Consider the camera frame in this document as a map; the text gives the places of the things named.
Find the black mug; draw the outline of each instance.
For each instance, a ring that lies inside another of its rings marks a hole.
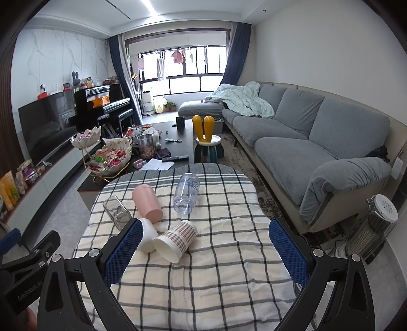
[[[177,121],[177,129],[185,128],[185,117],[179,116],[175,119]]]

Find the ceiling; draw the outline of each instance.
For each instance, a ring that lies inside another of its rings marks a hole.
[[[164,22],[222,20],[257,24],[296,0],[50,0],[29,26],[69,29],[99,38]]]

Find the remote control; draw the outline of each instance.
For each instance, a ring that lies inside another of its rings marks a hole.
[[[188,159],[189,159],[188,155],[183,155],[183,156],[163,157],[162,161],[169,162],[169,161],[179,161],[179,160],[188,160]]]

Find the window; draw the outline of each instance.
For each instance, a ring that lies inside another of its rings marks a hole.
[[[165,49],[139,54],[144,59],[144,71],[140,71],[142,91],[152,96],[211,92],[219,87],[226,68],[225,46],[192,46],[183,49],[184,63],[174,63],[177,49]],[[166,79],[158,81],[157,59],[164,59]]]

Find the metal bolt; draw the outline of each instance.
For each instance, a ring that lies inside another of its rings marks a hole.
[[[94,248],[94,249],[91,249],[90,251],[89,251],[89,256],[90,257],[95,257],[95,256],[98,256],[98,254],[99,254],[99,250],[97,249],[97,248]]]
[[[324,252],[322,250],[320,250],[319,248],[315,248],[312,253],[315,256],[318,256],[319,258],[324,255]]]
[[[60,259],[61,259],[61,255],[55,254],[55,255],[52,257],[51,261],[53,261],[53,262],[58,262]]]
[[[352,254],[352,260],[354,260],[355,262],[360,262],[360,256],[357,254]]]

